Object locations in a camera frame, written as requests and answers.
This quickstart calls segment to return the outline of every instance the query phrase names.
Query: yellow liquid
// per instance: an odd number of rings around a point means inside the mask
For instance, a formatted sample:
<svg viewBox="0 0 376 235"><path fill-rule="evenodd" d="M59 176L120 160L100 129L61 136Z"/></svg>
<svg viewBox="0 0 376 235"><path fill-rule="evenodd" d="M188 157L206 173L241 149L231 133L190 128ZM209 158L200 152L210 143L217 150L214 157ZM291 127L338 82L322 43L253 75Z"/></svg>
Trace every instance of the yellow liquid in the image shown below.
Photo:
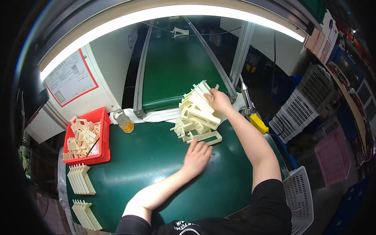
<svg viewBox="0 0 376 235"><path fill-rule="evenodd" d="M125 133L131 133L134 128L135 128L135 125L133 124L133 122L129 121L128 125L126 127L120 127Z"/></svg>

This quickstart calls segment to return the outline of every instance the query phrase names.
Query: left hand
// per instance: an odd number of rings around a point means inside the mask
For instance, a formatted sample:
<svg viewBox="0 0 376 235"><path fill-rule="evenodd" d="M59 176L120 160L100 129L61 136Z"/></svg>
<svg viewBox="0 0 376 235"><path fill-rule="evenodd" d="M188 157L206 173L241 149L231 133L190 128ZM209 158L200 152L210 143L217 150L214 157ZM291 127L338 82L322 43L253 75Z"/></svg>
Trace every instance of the left hand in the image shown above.
<svg viewBox="0 0 376 235"><path fill-rule="evenodd" d="M212 146L208 146L204 141L197 143L197 139L194 139L185 155L181 171L192 179L195 178L205 169L212 151Z"/></svg>

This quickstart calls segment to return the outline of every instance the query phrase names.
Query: yellow handle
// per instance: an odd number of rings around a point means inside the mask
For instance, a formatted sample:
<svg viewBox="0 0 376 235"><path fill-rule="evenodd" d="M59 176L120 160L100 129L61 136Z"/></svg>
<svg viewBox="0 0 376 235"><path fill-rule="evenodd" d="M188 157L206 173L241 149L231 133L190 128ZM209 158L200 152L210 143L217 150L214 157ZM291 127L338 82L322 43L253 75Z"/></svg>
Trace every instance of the yellow handle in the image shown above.
<svg viewBox="0 0 376 235"><path fill-rule="evenodd" d="M265 124L261 121L257 114L252 114L249 117L249 120L251 121L251 124L261 132L261 134L264 135L266 134L266 132L269 132L269 128L265 126Z"/></svg>

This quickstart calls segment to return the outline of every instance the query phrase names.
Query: sleeve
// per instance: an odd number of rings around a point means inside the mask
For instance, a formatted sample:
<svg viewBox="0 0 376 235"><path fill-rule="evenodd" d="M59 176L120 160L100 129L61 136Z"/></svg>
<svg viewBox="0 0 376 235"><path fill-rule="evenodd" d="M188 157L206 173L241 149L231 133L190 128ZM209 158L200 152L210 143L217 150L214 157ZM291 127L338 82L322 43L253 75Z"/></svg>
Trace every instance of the sleeve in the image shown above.
<svg viewBox="0 0 376 235"><path fill-rule="evenodd" d="M291 211L281 181L269 179L253 190L249 223L262 234L291 234Z"/></svg>
<svg viewBox="0 0 376 235"><path fill-rule="evenodd" d="M116 229L116 235L150 235L152 228L149 223L136 215L125 215Z"/></svg>

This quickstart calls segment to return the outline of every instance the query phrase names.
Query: hand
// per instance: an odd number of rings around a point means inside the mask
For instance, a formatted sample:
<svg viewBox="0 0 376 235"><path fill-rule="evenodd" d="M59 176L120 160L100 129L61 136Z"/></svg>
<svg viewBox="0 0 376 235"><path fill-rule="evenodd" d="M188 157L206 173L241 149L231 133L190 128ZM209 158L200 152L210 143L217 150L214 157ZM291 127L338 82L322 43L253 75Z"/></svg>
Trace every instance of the hand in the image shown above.
<svg viewBox="0 0 376 235"><path fill-rule="evenodd" d="M195 178L205 169L212 151L212 146L207 146L204 141L197 143L197 139L194 139L185 155L181 171L190 178Z"/></svg>
<svg viewBox="0 0 376 235"><path fill-rule="evenodd" d="M226 115L229 110L233 109L230 99L225 93L217 91L213 88L210 89L209 92L212 94L212 96L214 96L213 102L212 97L209 94L204 94L204 96L209 101L209 104L213 109L223 113L224 115Z"/></svg>

